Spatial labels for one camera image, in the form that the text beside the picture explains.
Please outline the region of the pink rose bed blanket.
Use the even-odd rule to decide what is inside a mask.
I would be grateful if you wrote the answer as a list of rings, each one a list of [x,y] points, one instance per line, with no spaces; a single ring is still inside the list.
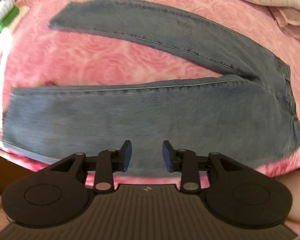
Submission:
[[[48,28],[49,20],[69,2],[85,1],[19,0],[17,5],[27,13],[19,16],[16,27],[1,34],[0,156],[34,171],[44,165],[2,146],[2,117],[13,87],[120,85],[215,76],[210,70],[139,44]],[[242,0],[145,1],[198,14],[271,50],[290,66],[300,120],[300,41],[284,34],[267,8]]]

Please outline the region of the green folded garment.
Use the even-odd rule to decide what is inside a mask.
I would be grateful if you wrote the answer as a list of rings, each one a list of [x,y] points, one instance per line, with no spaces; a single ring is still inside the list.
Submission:
[[[4,28],[13,22],[13,20],[19,15],[19,12],[19,8],[14,6],[11,11],[0,21],[0,34]]]

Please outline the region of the blue denim jeans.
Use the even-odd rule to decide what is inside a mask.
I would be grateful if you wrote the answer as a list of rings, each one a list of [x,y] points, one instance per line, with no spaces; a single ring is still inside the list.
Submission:
[[[45,163],[134,143],[129,173],[164,176],[161,145],[219,152],[257,167],[300,147],[290,68],[250,38],[199,15],[138,0],[69,3],[55,30],[135,42],[219,77],[139,85],[15,88],[6,148]]]

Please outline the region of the mauve pillow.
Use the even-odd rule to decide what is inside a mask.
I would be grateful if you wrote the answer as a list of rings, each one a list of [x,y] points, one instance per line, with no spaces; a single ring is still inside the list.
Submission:
[[[268,7],[279,28],[300,41],[300,10],[290,7]]]

